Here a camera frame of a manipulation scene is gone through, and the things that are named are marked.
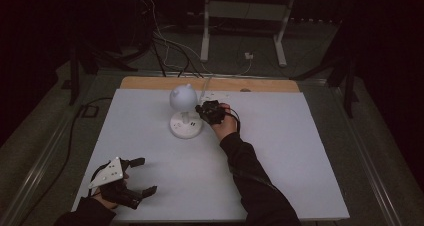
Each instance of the person's left hand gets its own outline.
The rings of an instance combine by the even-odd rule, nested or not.
[[[127,173],[124,173],[124,183],[127,184],[127,181],[125,179],[128,179],[130,176],[128,176]],[[96,192],[94,193],[94,196],[92,196],[91,198],[99,201],[101,204],[103,204],[103,206],[105,206],[108,209],[115,209],[118,207],[119,204],[117,203],[112,203],[109,202],[105,199],[102,198],[102,193],[100,192],[100,188],[98,187],[96,189]]]

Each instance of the round white base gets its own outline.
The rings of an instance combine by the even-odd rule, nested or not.
[[[196,112],[188,112],[188,123],[183,123],[183,113],[175,113],[169,125],[171,132],[178,138],[189,139],[196,137],[202,130],[203,120]]]

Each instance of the white desk leg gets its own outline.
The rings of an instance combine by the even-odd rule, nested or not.
[[[209,55],[209,0],[205,0],[205,15],[203,25],[202,50],[200,51],[200,61],[208,62]]]
[[[286,30],[287,23],[289,22],[289,19],[290,19],[290,13],[293,7],[293,2],[294,0],[290,0],[289,3],[287,4],[287,8],[284,12],[284,18],[283,18],[283,21],[281,22],[280,31],[278,32],[278,34],[274,35],[275,51],[277,53],[278,65],[280,67],[287,66],[286,56],[284,55],[284,50],[283,50],[283,45],[281,44],[281,40],[283,39],[284,31]]]

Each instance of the black long-sleeve shirt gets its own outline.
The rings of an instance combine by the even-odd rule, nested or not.
[[[232,133],[220,146],[228,157],[241,203],[248,213],[246,225],[301,225],[289,201],[271,184],[251,144],[243,142],[238,133]],[[62,215],[55,225],[104,226],[114,217],[115,213],[97,200],[81,198],[77,210]]]

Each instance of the person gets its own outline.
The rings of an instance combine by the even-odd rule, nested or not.
[[[220,106],[227,113],[231,113],[228,104]],[[237,121],[226,115],[221,124],[211,127],[220,141],[220,147],[227,155],[234,183],[241,196],[241,204],[247,212],[245,224],[301,225],[290,202],[272,185],[256,157],[253,146],[241,139],[237,132]],[[77,210],[62,215],[55,225],[109,225],[116,215],[112,209],[117,206],[102,199],[101,194],[97,193],[91,198],[82,198]]]

